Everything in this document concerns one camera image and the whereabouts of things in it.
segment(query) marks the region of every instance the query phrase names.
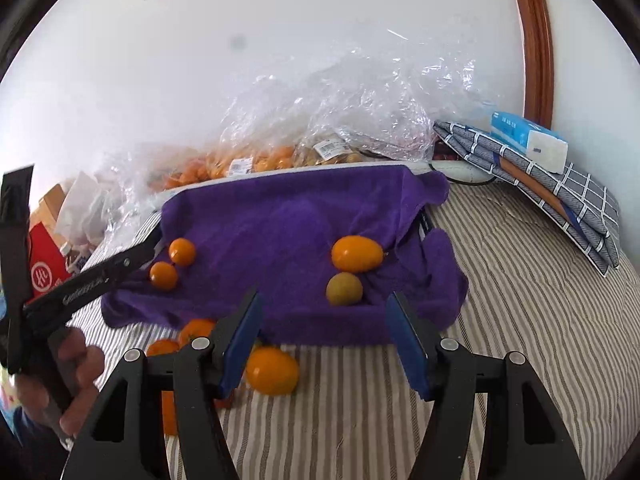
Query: blue tissue package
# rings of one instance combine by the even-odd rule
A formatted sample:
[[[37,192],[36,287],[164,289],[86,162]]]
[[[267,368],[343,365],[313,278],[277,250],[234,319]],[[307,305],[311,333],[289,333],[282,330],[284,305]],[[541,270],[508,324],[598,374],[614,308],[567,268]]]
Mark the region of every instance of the blue tissue package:
[[[539,124],[515,114],[494,112],[491,135],[551,173],[564,171],[567,142]]]

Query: purple towel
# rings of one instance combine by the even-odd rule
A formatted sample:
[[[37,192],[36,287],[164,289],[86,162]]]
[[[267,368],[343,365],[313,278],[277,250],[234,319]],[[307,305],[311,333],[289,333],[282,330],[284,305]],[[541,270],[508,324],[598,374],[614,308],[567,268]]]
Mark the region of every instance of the purple towel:
[[[264,298],[262,332],[273,343],[364,345],[390,341],[384,304],[402,291],[418,314],[439,329],[454,322],[468,281],[446,232],[418,236],[417,216],[442,204],[443,174],[415,176],[405,166],[336,168],[229,181],[185,190],[162,210],[167,241],[191,240],[191,267],[180,282],[159,292],[139,270],[102,298],[112,327],[146,321],[181,328],[190,319],[218,319],[252,286]],[[329,305],[324,290],[338,271],[331,247],[338,238],[363,235],[382,245],[382,265],[361,274],[363,304]],[[159,260],[168,260],[166,250]]]

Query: finger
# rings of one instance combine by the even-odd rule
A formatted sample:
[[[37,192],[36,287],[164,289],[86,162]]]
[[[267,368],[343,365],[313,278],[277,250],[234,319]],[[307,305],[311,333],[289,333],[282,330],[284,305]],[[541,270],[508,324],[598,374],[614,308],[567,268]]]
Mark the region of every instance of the finger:
[[[27,416],[35,422],[44,423],[42,410],[49,404],[49,393],[36,379],[16,375],[15,391]]]
[[[104,352],[97,346],[89,346],[86,355],[76,368],[76,380],[80,388],[92,386],[94,381],[104,372]]]
[[[98,388],[93,385],[81,390],[68,410],[60,417],[60,428],[62,428],[62,431],[68,435],[78,436],[97,397]]]
[[[84,332],[76,327],[69,329],[69,334],[58,347],[58,359],[71,361],[84,356],[86,353],[86,341]]]

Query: white price label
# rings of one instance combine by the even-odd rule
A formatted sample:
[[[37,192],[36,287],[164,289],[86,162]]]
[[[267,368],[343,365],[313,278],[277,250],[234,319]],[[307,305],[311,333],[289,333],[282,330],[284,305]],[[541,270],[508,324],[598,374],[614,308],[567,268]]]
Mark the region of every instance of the white price label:
[[[353,153],[344,141],[338,137],[332,137],[331,139],[318,142],[314,146],[314,150],[318,152],[322,160],[329,160],[330,158],[334,158],[334,156]]]
[[[246,175],[251,173],[251,168],[254,166],[254,158],[235,158],[231,161],[229,169],[226,172],[226,176]]]

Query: bed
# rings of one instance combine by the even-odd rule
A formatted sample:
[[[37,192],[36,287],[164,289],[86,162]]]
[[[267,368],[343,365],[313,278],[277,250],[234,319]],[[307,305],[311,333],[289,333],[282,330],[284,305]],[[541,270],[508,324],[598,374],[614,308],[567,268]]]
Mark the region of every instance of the bed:
[[[452,184],[445,204],[428,213],[448,232],[469,278],[466,303],[446,335],[474,352],[528,356],[586,477],[605,479],[640,428],[640,279],[629,260],[622,256],[618,270],[600,277],[508,184]],[[157,221],[139,220],[138,236]],[[90,264],[137,239],[123,230]],[[175,335],[148,324],[108,328],[99,300],[72,324],[104,349],[100,387],[127,349]],[[235,406],[219,413],[240,478],[407,478],[430,405],[409,389],[395,349],[285,348],[301,367],[292,396],[265,397],[241,385]],[[478,473],[485,417],[486,398],[477,396],[464,479]],[[166,450],[172,478],[185,478],[176,438],[166,437]]]

